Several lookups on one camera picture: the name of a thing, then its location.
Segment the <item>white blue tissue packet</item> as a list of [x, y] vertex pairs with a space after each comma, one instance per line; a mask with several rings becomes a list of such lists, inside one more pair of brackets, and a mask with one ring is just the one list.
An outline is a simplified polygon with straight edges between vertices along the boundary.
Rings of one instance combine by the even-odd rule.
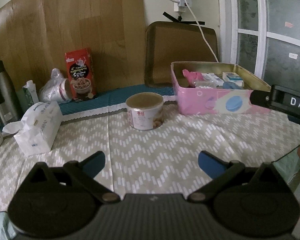
[[243, 79], [235, 72], [223, 72], [222, 79], [225, 82], [232, 82], [238, 85], [239, 87], [244, 87]]

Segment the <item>pink soft item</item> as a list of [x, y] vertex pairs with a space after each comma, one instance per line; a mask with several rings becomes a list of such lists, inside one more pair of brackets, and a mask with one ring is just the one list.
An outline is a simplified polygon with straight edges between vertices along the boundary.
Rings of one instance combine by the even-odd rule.
[[191, 87], [195, 87], [197, 81], [204, 81], [203, 75], [200, 72], [190, 72], [187, 69], [183, 69], [182, 72]]

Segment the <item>patterned tablecloth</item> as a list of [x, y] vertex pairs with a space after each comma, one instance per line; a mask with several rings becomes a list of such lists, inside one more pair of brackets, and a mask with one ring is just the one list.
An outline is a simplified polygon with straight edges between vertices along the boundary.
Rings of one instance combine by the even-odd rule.
[[26, 157], [13, 137], [0, 146], [0, 211], [35, 163], [62, 166], [97, 151], [106, 165], [97, 181], [120, 196], [127, 193], [188, 195], [210, 181], [197, 164], [207, 151], [247, 166], [275, 161], [300, 145], [300, 126], [278, 112], [268, 114], [181, 115], [164, 107], [164, 123], [150, 131], [130, 127], [124, 111], [63, 123], [52, 150]]

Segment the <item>white tissue pack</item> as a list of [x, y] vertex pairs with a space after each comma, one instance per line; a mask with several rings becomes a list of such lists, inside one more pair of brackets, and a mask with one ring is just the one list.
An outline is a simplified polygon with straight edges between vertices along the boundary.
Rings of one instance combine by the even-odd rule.
[[57, 102], [38, 102], [25, 112], [21, 120], [5, 125], [2, 131], [12, 134], [28, 157], [51, 151], [62, 120]]

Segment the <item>blue mat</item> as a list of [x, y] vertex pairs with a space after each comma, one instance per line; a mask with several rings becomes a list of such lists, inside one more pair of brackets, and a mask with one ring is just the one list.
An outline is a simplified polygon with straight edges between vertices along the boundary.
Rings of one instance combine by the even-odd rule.
[[174, 95], [172, 87], [152, 88], [147, 87], [146, 85], [135, 85], [103, 92], [100, 93], [99, 96], [97, 96], [96, 98], [87, 101], [70, 101], [68, 103], [63, 103], [60, 104], [60, 109], [63, 115], [74, 114], [82, 111], [88, 111], [92, 109], [98, 109], [102, 107], [108, 107], [120, 103], [125, 103], [125, 101], [130, 96], [143, 92], [153, 92], [162, 96]]

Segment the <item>round tin can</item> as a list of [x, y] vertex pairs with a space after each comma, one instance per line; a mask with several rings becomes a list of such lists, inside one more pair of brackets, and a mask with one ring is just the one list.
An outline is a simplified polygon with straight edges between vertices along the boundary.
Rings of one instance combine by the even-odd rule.
[[140, 131], [156, 129], [164, 123], [164, 98], [157, 93], [143, 92], [126, 100], [128, 122]]

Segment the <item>plastic bag with cup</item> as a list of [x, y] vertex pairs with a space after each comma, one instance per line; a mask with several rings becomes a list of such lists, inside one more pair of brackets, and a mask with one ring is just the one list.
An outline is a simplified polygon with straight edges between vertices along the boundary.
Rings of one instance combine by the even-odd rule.
[[70, 81], [58, 68], [53, 68], [50, 80], [39, 90], [40, 102], [55, 101], [58, 104], [72, 100]]

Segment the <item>white framed window door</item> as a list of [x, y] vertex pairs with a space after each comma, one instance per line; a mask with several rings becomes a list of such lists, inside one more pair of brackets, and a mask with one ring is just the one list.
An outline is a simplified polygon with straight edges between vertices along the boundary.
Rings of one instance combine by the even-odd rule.
[[300, 0], [219, 0], [220, 61], [300, 91]]

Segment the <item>pink tin box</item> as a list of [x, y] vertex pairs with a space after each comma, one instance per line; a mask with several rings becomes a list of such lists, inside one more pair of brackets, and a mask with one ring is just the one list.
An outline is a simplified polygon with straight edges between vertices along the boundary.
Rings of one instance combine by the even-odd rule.
[[[213, 73], [222, 77], [224, 72], [237, 73], [244, 82], [243, 89], [191, 88], [183, 70]], [[270, 91], [270, 85], [236, 64], [217, 62], [173, 62], [171, 77], [179, 113], [204, 114], [268, 114], [270, 110], [251, 104], [253, 90]]]

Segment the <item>green white carton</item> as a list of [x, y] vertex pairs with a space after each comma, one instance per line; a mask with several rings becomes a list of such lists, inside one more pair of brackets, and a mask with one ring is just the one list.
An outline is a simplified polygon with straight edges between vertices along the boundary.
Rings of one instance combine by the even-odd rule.
[[36, 84], [32, 80], [27, 81], [22, 89], [17, 91], [17, 96], [23, 110], [39, 102]]

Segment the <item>steel thermos flask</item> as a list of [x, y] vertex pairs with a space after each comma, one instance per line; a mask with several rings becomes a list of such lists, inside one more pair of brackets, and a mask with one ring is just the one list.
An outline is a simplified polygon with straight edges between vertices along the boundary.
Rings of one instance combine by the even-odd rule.
[[21, 117], [22, 109], [13, 82], [0, 60], [0, 125], [3, 127]]

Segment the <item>red cereal box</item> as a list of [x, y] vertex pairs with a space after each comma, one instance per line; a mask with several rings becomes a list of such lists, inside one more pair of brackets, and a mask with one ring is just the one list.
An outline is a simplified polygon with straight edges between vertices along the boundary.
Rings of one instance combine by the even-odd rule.
[[93, 99], [97, 90], [90, 49], [84, 48], [65, 53], [65, 62], [74, 100]]

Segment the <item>brown tray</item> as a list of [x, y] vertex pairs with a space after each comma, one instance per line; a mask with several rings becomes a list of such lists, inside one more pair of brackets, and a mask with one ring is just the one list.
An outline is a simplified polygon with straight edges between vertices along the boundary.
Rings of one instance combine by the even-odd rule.
[[217, 56], [214, 29], [176, 22], [153, 22], [146, 30], [145, 85], [171, 86], [172, 62], [215, 62]]

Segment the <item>brown cardboard sheet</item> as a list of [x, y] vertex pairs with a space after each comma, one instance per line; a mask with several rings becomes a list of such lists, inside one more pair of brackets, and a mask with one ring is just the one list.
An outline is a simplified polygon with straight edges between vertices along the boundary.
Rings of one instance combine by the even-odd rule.
[[11, 0], [0, 8], [0, 60], [21, 89], [45, 85], [65, 54], [89, 48], [99, 92], [143, 83], [143, 0]]

